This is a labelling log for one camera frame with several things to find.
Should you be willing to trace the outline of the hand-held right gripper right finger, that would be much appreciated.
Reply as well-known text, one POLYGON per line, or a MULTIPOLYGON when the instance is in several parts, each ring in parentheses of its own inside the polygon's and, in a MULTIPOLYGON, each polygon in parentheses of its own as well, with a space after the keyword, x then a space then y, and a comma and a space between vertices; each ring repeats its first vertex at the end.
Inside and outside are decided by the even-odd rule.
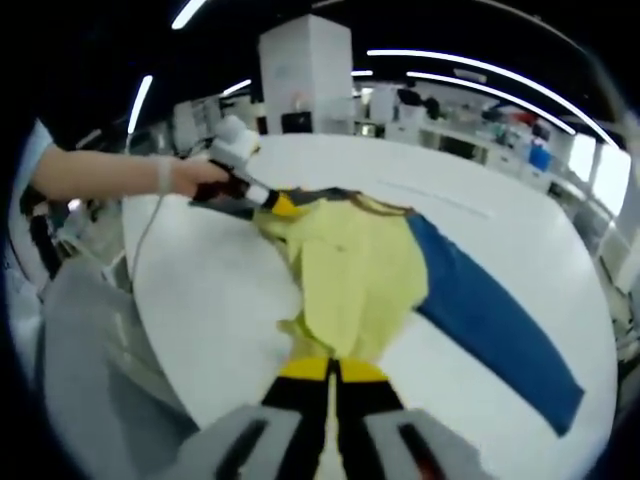
POLYGON ((369 363, 335 364, 337 445, 349 479, 491 479, 480 453, 422 409, 403 405, 369 363))

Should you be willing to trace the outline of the person's left hand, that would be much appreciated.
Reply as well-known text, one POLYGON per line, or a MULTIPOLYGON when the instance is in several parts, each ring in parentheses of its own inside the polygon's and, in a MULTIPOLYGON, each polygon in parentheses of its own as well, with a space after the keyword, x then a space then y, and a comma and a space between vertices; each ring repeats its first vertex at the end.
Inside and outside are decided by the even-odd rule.
POLYGON ((206 159, 175 160, 171 166, 171 192, 193 197, 201 184, 227 182, 229 174, 206 159))

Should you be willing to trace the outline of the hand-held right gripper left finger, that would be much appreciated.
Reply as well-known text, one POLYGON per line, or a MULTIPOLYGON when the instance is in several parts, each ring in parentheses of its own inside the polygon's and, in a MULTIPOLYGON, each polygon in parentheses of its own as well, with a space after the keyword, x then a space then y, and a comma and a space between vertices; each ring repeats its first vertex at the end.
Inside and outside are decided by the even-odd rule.
POLYGON ((292 361, 258 404, 242 405, 191 437, 174 479, 312 479, 326 441, 331 362, 292 361))

